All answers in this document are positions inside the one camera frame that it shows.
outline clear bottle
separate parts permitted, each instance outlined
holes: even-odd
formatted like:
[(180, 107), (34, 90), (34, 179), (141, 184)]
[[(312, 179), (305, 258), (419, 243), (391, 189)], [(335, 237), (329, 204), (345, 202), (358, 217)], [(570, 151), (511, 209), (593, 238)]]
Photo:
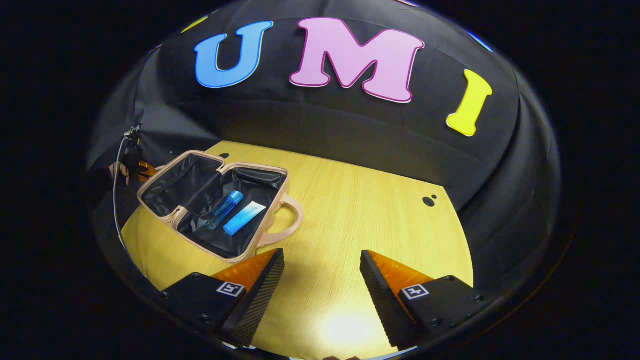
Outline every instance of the clear bottle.
[(215, 230), (220, 226), (222, 220), (225, 219), (227, 215), (242, 201), (244, 195), (241, 192), (233, 191), (229, 196), (225, 199), (222, 204), (218, 205), (218, 207), (211, 213), (211, 216), (205, 222), (207, 226)]

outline blue tube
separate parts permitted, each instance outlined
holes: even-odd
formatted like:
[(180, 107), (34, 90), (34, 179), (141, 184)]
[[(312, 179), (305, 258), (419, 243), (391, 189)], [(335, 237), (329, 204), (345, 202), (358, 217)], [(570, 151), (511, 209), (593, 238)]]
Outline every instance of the blue tube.
[(213, 211), (211, 217), (205, 222), (211, 230), (215, 230), (222, 220), (225, 219), (227, 215), (242, 201), (244, 195), (241, 192), (233, 191), (229, 196), (225, 199), (225, 201), (218, 205), (218, 207)]
[(264, 209), (266, 209), (265, 206), (251, 201), (251, 204), (231, 218), (222, 229), (224, 229), (225, 233), (233, 236)]

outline open bag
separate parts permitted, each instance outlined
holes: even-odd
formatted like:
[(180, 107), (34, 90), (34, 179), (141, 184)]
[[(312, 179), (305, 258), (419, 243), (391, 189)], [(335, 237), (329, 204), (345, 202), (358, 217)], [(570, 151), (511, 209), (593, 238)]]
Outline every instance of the open bag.
[[(185, 152), (158, 169), (138, 190), (142, 205), (183, 238), (227, 263), (254, 256), (257, 247), (286, 238), (302, 223), (302, 207), (287, 194), (286, 169), (251, 163), (225, 165), (223, 158), (202, 151)], [(266, 209), (230, 236), (223, 226), (212, 230), (205, 221), (234, 190), (244, 197), (223, 224), (251, 202)], [(267, 234), (265, 230), (282, 204), (295, 210), (297, 219), (281, 233)]]

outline yellow wooden tabletop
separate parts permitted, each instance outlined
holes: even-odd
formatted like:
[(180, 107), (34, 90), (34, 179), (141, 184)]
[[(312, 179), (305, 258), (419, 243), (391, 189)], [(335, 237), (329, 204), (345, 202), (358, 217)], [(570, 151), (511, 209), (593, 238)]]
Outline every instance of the yellow wooden tabletop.
[[(458, 216), (441, 186), (369, 168), (233, 142), (207, 151), (235, 161), (289, 171), (289, 195), (302, 205), (300, 228), (279, 243), (285, 270), (252, 345), (299, 359), (360, 359), (390, 354), (360, 274), (362, 250), (400, 261), (433, 278), (455, 275), (473, 286), (471, 255)], [(436, 195), (435, 206), (422, 198)], [(268, 233), (287, 229), (283, 206)], [(196, 248), (139, 207), (122, 229), (131, 256), (163, 290), (191, 272), (215, 274), (230, 265)]]

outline pink letter m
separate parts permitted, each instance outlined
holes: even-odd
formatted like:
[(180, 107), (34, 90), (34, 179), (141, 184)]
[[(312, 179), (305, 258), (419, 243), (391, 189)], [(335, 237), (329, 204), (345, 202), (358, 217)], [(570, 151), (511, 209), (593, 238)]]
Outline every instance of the pink letter m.
[(371, 79), (362, 83), (369, 95), (395, 102), (410, 102), (409, 80), (415, 53), (424, 42), (398, 30), (383, 30), (368, 43), (360, 45), (347, 24), (340, 19), (314, 17), (298, 26), (307, 30), (300, 70), (291, 74), (291, 83), (320, 87), (331, 81), (324, 73), (324, 56), (328, 55), (338, 82), (350, 88), (376, 63)]

